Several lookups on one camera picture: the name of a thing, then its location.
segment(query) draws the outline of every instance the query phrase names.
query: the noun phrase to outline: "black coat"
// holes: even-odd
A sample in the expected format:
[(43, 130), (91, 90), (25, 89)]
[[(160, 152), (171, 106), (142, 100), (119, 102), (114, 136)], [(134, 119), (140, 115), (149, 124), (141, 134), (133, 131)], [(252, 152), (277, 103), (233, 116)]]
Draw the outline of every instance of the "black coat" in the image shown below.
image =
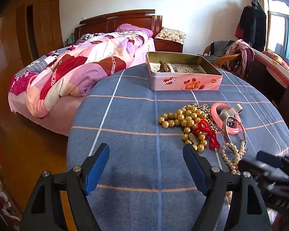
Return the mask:
[(267, 16), (258, 0), (246, 6), (241, 15), (235, 36), (258, 51), (264, 51), (267, 35)]

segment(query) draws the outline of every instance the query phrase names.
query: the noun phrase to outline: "wicker chair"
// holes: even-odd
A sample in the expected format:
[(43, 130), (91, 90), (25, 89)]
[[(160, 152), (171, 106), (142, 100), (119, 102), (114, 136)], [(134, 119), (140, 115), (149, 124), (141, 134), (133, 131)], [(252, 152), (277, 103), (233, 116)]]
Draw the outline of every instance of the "wicker chair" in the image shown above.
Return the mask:
[[(209, 55), (211, 52), (211, 45), (207, 46), (203, 52), (203, 55), (207, 54)], [(221, 66), (226, 62), (226, 61), (233, 61), (236, 59), (241, 58), (241, 54), (235, 54), (235, 55), (224, 55), (220, 58), (218, 58), (215, 62), (212, 63), (212, 65), (216, 68), (223, 69)]]

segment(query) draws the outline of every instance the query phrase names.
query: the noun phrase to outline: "cushion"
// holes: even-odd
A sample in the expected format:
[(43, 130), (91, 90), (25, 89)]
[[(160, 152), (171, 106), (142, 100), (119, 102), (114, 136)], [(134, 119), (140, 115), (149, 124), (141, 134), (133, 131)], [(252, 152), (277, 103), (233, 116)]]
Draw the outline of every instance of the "cushion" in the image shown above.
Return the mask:
[(155, 38), (156, 39), (169, 40), (169, 41), (175, 41), (175, 42), (179, 42), (180, 44), (183, 44), (183, 39), (185, 36), (186, 36), (186, 34), (182, 31), (163, 27), (161, 32), (159, 32)]
[(286, 70), (289, 71), (288, 64), (278, 54), (268, 50), (262, 51), (262, 53), (270, 57), (272, 60), (276, 61), (279, 65), (281, 65), (282, 67), (284, 67)]
[(133, 31), (133, 30), (139, 30), (144, 32), (149, 38), (152, 37), (153, 35), (153, 31), (149, 30), (148, 28), (141, 28), (141, 27), (137, 27), (134, 25), (131, 25), (129, 23), (124, 23), (121, 24), (119, 27), (117, 27), (117, 29), (115, 30), (115, 32), (126, 32), (126, 31)]

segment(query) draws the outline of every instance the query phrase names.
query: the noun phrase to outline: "silver bangle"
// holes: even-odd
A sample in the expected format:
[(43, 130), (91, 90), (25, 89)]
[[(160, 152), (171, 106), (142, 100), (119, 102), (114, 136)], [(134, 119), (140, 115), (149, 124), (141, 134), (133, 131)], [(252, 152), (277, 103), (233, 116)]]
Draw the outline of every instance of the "silver bangle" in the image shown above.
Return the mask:
[(225, 141), (226, 143), (232, 143), (230, 141), (230, 137), (229, 137), (229, 134), (228, 134), (228, 131), (227, 131), (227, 121), (228, 119), (232, 119), (234, 120), (240, 127), (241, 127), (241, 130), (242, 130), (242, 133), (243, 133), (243, 137), (244, 139), (242, 140), (241, 139), (241, 142), (244, 142), (244, 149), (246, 147), (246, 144), (247, 144), (247, 136), (246, 136), (246, 131), (245, 131), (245, 128), (242, 124), (242, 122), (240, 122), (238, 119), (236, 119), (234, 116), (227, 116), (226, 119), (223, 121), (223, 125), (222, 125), (222, 133), (225, 137)]

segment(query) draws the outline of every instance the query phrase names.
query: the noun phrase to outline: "round table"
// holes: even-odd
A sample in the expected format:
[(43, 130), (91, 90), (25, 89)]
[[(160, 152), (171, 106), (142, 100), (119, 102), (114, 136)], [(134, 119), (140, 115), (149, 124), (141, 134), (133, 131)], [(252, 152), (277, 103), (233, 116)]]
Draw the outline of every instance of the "round table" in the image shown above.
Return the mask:
[[(277, 109), (259, 91), (229, 72), (218, 91), (152, 91), (146, 64), (98, 82), (80, 105), (68, 139), (67, 166), (81, 165), (101, 143), (110, 157), (99, 184), (88, 196), (102, 230), (189, 231), (205, 197), (184, 162), (180, 127), (162, 128), (157, 118), (192, 102), (240, 103), (247, 132), (244, 159), (258, 151), (289, 155), (289, 130)], [(240, 135), (230, 136), (238, 145)], [(224, 144), (223, 136), (217, 139)], [(200, 153), (212, 166), (229, 171), (218, 151)], [(216, 230), (228, 214), (225, 201)]]

